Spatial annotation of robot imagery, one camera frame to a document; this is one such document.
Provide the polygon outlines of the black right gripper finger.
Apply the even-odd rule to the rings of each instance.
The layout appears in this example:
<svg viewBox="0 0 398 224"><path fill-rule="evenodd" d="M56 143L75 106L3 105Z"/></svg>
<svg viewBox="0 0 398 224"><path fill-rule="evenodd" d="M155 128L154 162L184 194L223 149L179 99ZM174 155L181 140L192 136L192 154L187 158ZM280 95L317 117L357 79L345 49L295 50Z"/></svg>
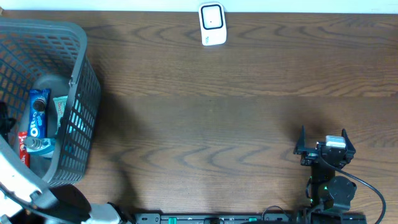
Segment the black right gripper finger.
<svg viewBox="0 0 398 224"><path fill-rule="evenodd" d="M305 127L302 126L300 136L295 145L293 153L296 155L305 155L307 154L308 149L305 147Z"/></svg>
<svg viewBox="0 0 398 224"><path fill-rule="evenodd" d="M348 152L356 152L356 149L354 148L352 142L349 140L348 134L345 129L342 129L341 131L341 136L344 138L345 143L346 143L346 149Z"/></svg>

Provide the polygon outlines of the white teal wet wipes pack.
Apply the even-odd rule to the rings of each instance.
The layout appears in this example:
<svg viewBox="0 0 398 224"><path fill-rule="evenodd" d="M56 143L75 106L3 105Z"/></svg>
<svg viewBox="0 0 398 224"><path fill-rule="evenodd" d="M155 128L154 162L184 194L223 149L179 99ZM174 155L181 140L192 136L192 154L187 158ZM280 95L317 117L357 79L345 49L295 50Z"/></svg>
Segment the white teal wet wipes pack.
<svg viewBox="0 0 398 224"><path fill-rule="evenodd" d="M63 118L64 112L65 112L67 100L68 100L68 96L59 96L59 97L53 99L53 102L55 104L55 110L57 112L57 130L56 130L55 134L58 133L58 130L61 127L61 119ZM77 125L82 131L86 130L86 127L83 124L83 121L81 120L81 118L77 118L75 114L72 114L72 118L73 118L73 122L75 123L75 125Z"/></svg>

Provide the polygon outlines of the teal mouthwash bottle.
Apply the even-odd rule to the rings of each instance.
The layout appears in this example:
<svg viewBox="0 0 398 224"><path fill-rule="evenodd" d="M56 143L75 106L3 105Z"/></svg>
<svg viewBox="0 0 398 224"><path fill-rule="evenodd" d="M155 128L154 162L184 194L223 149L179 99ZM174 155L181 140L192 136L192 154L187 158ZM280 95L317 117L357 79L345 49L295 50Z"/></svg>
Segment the teal mouthwash bottle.
<svg viewBox="0 0 398 224"><path fill-rule="evenodd" d="M55 150L55 138L37 138L27 136L23 144L27 152L31 155L41 156L45 158L52 158Z"/></svg>

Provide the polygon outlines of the blue Oreo cookie pack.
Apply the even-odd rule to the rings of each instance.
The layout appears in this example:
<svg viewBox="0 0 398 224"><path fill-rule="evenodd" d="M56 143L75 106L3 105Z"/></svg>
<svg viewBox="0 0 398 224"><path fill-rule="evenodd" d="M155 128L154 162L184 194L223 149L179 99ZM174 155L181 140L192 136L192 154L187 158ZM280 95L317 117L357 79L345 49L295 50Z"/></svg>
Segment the blue Oreo cookie pack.
<svg viewBox="0 0 398 224"><path fill-rule="evenodd" d="M29 123L27 135L44 138L47 133L46 110L49 103L50 89L31 89L29 91Z"/></svg>

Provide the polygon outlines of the red Nescafe coffee stick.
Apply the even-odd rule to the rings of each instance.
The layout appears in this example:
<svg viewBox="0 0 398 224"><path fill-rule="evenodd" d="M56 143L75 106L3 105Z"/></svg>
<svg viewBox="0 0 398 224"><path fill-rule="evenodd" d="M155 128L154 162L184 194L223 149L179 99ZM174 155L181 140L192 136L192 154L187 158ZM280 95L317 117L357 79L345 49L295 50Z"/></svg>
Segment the red Nescafe coffee stick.
<svg viewBox="0 0 398 224"><path fill-rule="evenodd" d="M19 132L18 133L18 140L19 140L19 157L22 163L24 163L28 168L30 167L30 155L27 152L27 149L24 145L24 140L27 137L27 132Z"/></svg>

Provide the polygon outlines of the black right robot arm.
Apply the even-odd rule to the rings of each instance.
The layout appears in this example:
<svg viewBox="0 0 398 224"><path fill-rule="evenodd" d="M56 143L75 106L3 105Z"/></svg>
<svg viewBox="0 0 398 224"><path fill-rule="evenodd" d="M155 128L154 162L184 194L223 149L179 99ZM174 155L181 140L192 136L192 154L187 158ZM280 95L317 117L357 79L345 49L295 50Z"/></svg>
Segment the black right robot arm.
<svg viewBox="0 0 398 224"><path fill-rule="evenodd" d="M337 176L356 153L345 130L340 136L326 136L315 147L305 145L302 128L294 154L300 155L300 164L311 168L305 189L310 206L295 214L296 223L342 223L343 214L350 210L357 186L343 176Z"/></svg>

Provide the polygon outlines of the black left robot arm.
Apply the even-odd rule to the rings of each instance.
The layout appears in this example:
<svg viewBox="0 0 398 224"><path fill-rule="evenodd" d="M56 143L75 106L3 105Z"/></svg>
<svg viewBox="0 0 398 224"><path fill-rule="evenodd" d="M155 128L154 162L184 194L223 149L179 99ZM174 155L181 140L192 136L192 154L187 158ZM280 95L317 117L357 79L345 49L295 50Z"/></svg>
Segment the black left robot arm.
<svg viewBox="0 0 398 224"><path fill-rule="evenodd" d="M73 185L51 186L28 168L1 135L1 216L20 210L61 223L135 223L112 203L90 204Z"/></svg>

